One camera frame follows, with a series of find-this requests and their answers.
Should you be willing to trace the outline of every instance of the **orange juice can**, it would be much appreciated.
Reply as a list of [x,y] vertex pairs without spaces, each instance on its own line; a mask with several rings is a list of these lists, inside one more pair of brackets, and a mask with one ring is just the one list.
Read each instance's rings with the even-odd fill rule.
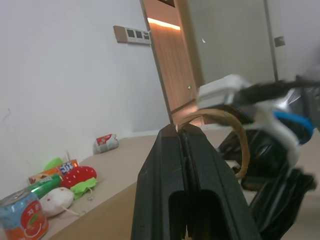
[[37,195],[26,189],[0,201],[0,222],[8,240],[38,240],[49,226]]
[[67,161],[59,166],[56,166],[54,168],[51,168],[49,170],[40,172],[36,175],[33,175],[31,177],[28,178],[28,184],[32,185],[35,184],[39,181],[41,181],[42,179],[49,177],[53,174],[59,174],[61,177],[63,177],[66,173],[68,173],[71,169],[78,167],[78,161],[77,160],[70,160]]

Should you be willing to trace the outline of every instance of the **blue ring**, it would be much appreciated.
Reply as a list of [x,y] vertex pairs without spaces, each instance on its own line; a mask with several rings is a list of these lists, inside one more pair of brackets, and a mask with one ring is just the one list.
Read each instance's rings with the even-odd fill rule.
[[301,142],[301,144],[307,143],[312,138],[315,127],[312,125],[312,123],[308,118],[294,114],[294,113],[287,113],[287,112],[281,112],[281,111],[274,111],[273,114],[278,119],[287,119],[295,123],[298,123],[305,128],[305,130],[308,133],[308,139],[306,141]]

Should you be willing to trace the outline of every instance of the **can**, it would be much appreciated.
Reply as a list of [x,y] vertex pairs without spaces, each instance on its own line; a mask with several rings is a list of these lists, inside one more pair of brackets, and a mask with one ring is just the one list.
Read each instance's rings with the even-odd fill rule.
[[28,186],[26,189],[35,193],[39,199],[49,193],[51,190],[59,188],[61,185],[62,177],[59,174],[46,176],[40,181]]
[[49,226],[37,195],[27,189],[0,201],[0,222],[8,240],[38,240]]
[[46,171],[40,172],[36,175],[33,175],[28,178],[28,184],[32,185],[35,184],[42,179],[51,176],[53,174],[59,174],[61,177],[63,177],[66,173],[68,173],[71,169],[78,167],[78,161],[77,160],[70,160],[67,161],[59,166],[53,167],[51,169],[48,169]]
[[109,134],[98,137],[94,143],[94,153],[104,153],[112,149],[116,149],[119,146],[117,135]]

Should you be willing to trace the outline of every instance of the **green bottle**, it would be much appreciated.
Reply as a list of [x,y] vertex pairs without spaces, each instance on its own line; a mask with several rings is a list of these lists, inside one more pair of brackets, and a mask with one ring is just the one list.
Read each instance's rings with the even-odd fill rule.
[[28,186],[30,192],[35,193],[39,199],[50,192],[52,189],[59,188],[61,185],[61,177],[59,174],[53,174],[51,176],[46,176],[40,181]]

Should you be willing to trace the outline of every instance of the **white plush toy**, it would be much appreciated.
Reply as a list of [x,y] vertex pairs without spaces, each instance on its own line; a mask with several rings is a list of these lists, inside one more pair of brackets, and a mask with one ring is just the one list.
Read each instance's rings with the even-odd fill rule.
[[59,187],[51,190],[40,199],[42,210],[47,217],[62,213],[70,207],[74,193],[68,188]]

